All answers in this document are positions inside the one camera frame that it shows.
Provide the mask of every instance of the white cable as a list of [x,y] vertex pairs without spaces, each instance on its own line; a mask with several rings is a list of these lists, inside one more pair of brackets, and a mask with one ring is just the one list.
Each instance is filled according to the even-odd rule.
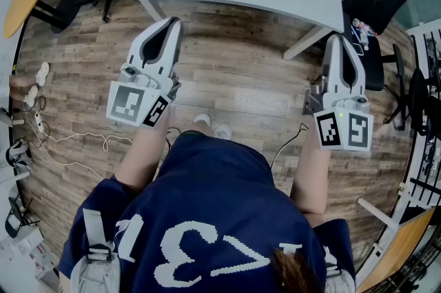
[[[24,102],[21,102],[21,104],[23,105],[23,110],[25,110],[25,103],[24,103]],[[99,175],[97,172],[95,172],[95,170],[94,170],[93,168],[89,167],[88,165],[85,165],[85,164],[82,164],[82,163],[79,163],[79,162],[76,162],[76,161],[75,161],[75,162],[71,162],[71,163],[61,163],[61,162],[55,161],[55,160],[52,158],[52,156],[48,153],[48,151],[46,150],[46,148],[44,147],[44,144],[43,144],[42,140],[40,139],[40,136],[37,134],[37,131],[35,131],[33,124],[32,124],[32,123],[30,122],[30,120],[29,120],[29,117],[28,117],[28,113],[27,113],[27,112],[25,112],[25,117],[26,117],[26,119],[28,120],[28,123],[29,123],[30,127],[34,130],[35,136],[37,136],[38,140],[40,141],[41,147],[44,149],[44,152],[45,152],[45,153],[49,156],[49,158],[52,159],[56,164],[59,164],[59,165],[74,165],[74,164],[77,164],[77,165],[80,165],[81,167],[84,167],[84,168],[87,168],[87,169],[93,171],[93,173],[95,173],[99,178],[104,179],[101,175]],[[102,135],[102,134],[92,134],[91,132],[86,132],[84,135],[86,135],[86,134],[91,134],[91,135],[94,135],[94,136],[101,136],[101,137],[103,137],[103,138],[104,138],[104,144],[103,144],[103,150],[104,150],[104,152],[107,152],[107,151],[109,150],[109,145],[108,145],[108,143],[107,143],[107,140],[108,140],[110,137],[115,137],[115,138],[118,138],[118,139],[128,139],[128,140],[130,140],[130,139],[127,138],[127,137],[118,137],[118,136],[114,136],[114,135],[110,135],[110,136],[108,136],[108,137],[106,138],[106,137],[104,137],[104,135]],[[78,134],[73,134],[73,135],[71,135],[71,136],[69,136],[69,137],[66,137],[66,138],[64,138],[64,139],[59,139],[59,140],[56,140],[56,139],[54,139],[53,137],[52,137],[52,139],[54,139],[56,142],[58,142],[58,141],[61,141],[61,140],[69,139],[70,137],[73,137],[73,136],[76,136],[76,135],[78,135]]]
[[107,140],[110,139],[111,137],[114,137],[115,139],[120,139],[120,140],[129,140],[130,143],[133,143],[133,141],[131,139],[129,139],[128,137],[119,137],[119,136],[115,136],[115,135],[110,135],[108,137],[105,137],[103,134],[93,134],[92,132],[86,132],[85,134],[80,134],[80,133],[77,132],[76,134],[70,135],[68,137],[63,137],[63,138],[58,139],[58,140],[55,139],[54,137],[46,134],[45,131],[43,131],[43,133],[44,133],[44,135],[46,135],[47,137],[50,137],[55,142],[59,142],[59,141],[62,141],[62,140],[67,140],[67,139],[70,139],[71,137],[74,137],[74,136],[92,135],[92,136],[96,136],[96,137],[102,137],[104,139],[104,142],[103,142],[103,151],[104,152],[109,152],[109,143],[107,142]]

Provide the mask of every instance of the power strip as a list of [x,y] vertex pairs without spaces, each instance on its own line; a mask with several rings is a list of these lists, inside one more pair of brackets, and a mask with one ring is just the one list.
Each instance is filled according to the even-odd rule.
[[39,132],[44,133],[43,121],[41,120],[40,112],[35,113],[35,123],[39,129]]

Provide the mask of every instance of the wooden floor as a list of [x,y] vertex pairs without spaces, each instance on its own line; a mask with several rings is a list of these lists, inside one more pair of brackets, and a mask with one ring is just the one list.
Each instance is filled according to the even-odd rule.
[[[18,71],[35,73],[43,61],[50,63],[48,82],[39,93],[47,101],[42,118],[55,138],[87,131],[131,137],[135,132],[107,120],[105,109],[110,81],[117,79],[132,40],[153,20],[137,1],[115,0],[110,22],[105,24],[103,2],[97,7],[83,6],[61,34],[52,34],[48,24],[35,18],[26,28]],[[214,128],[230,125],[234,141],[255,148],[271,161],[278,148],[297,133],[300,122],[308,120],[301,115],[305,89],[308,79],[320,73],[322,59],[302,54],[284,61],[282,53],[311,26],[279,14],[215,3],[165,1],[163,9],[167,15],[180,17],[185,26],[176,67],[183,86],[173,103],[171,125],[184,129],[197,114],[206,112]],[[385,54],[392,54],[393,42],[401,47],[408,85],[415,68],[413,45],[401,29],[390,26],[380,37]],[[390,65],[386,80],[398,90],[395,67]],[[362,196],[390,213],[411,148],[410,131],[397,132],[392,125],[382,124],[393,110],[392,97],[385,91],[369,92],[368,97],[376,121],[371,153],[334,152],[329,171],[327,216],[348,221],[356,266],[382,229],[381,222],[356,200]],[[21,135],[38,145],[29,125],[14,129],[15,137]],[[304,137],[302,133],[286,147],[274,166],[276,186],[286,193]],[[102,140],[94,137],[49,140],[46,147],[58,162],[79,161],[109,177],[128,142],[109,144],[107,153]],[[45,241],[61,255],[76,209],[100,179],[78,165],[55,164],[43,148],[31,146],[31,150],[34,169],[23,181],[25,197],[34,199],[31,210],[41,219]]]

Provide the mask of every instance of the white number print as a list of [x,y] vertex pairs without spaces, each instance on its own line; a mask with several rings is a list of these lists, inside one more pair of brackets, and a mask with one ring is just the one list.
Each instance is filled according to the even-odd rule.
[[139,214],[135,214],[129,221],[125,219],[116,223],[116,226],[119,227],[119,231],[115,236],[124,232],[123,238],[121,238],[118,247],[118,255],[120,259],[127,260],[131,263],[135,262],[130,256],[130,253],[132,252],[133,245],[135,244],[136,238],[138,238],[143,224],[144,221]]
[[247,255],[256,261],[254,261],[253,263],[244,263],[242,265],[235,265],[235,266],[224,267],[224,268],[219,268],[217,270],[213,270],[210,272],[211,277],[215,277],[218,274],[232,274],[240,271],[254,270],[256,268],[269,265],[270,260],[268,258],[250,249],[249,247],[241,243],[238,239],[234,238],[233,236],[225,235],[223,237],[223,240],[233,245],[237,250],[242,252],[244,255]]
[[[216,227],[210,224],[196,221],[183,222],[166,230],[163,240],[161,241],[161,250],[165,259],[168,262],[156,266],[156,269],[154,271],[154,278],[163,287],[190,287],[193,284],[198,283],[202,279],[202,276],[197,276],[191,281],[177,281],[174,278],[174,273],[179,266],[185,263],[194,262],[194,259],[184,253],[184,251],[180,247],[184,233],[189,230],[196,230],[200,234],[202,239],[204,239],[209,244],[213,244],[218,239],[218,232],[216,231]],[[216,270],[212,270],[210,272],[211,277],[218,276],[219,274],[233,274],[235,272],[255,270],[257,268],[269,265],[270,260],[267,257],[264,257],[251,248],[247,247],[237,238],[225,235],[222,240],[226,241],[239,252],[241,252],[245,256],[252,258],[255,261],[251,263],[243,263],[240,265],[222,267]],[[288,243],[281,243],[280,246],[284,248],[284,252],[295,252],[296,249],[302,247],[302,245]]]
[[213,225],[201,222],[183,222],[168,229],[164,233],[161,241],[161,249],[168,263],[156,267],[154,278],[163,287],[190,287],[199,282],[202,277],[198,276],[192,281],[177,281],[174,279],[174,271],[184,263],[193,263],[191,259],[179,247],[182,236],[188,230],[197,230],[201,237],[208,243],[214,243],[218,238],[218,232]]

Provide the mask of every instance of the desk leg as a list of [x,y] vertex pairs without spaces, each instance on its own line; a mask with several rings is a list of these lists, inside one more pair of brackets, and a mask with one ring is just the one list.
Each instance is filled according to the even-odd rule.
[[66,27],[69,26],[66,22],[62,22],[62,21],[56,19],[55,17],[49,16],[48,14],[45,14],[44,12],[37,10],[37,9],[32,9],[30,14],[33,17],[36,17],[36,18],[38,18],[42,21],[45,21],[47,23],[50,23],[51,25],[58,27],[60,29],[65,29]]
[[144,8],[149,12],[150,16],[157,22],[165,18],[163,9],[158,4],[157,0],[139,0]]
[[294,44],[290,49],[283,53],[284,60],[291,60],[297,54],[300,54],[303,50],[312,46],[319,39],[326,36],[332,30],[330,28],[316,26],[312,30],[310,30],[307,34],[305,34],[296,44]]
[[61,14],[60,10],[53,8],[51,5],[48,5],[47,3],[44,3],[41,0],[37,0],[37,2],[35,3],[35,6],[38,6],[39,8],[49,12],[50,14],[53,14],[54,16]]
[[396,232],[398,231],[398,228],[400,225],[396,223],[391,217],[387,216],[383,212],[381,212],[378,208],[371,205],[369,202],[364,200],[363,198],[359,198],[357,202],[363,206],[366,210],[368,210],[370,213],[372,213],[375,217],[377,217],[380,221],[382,221],[385,225],[392,228]]

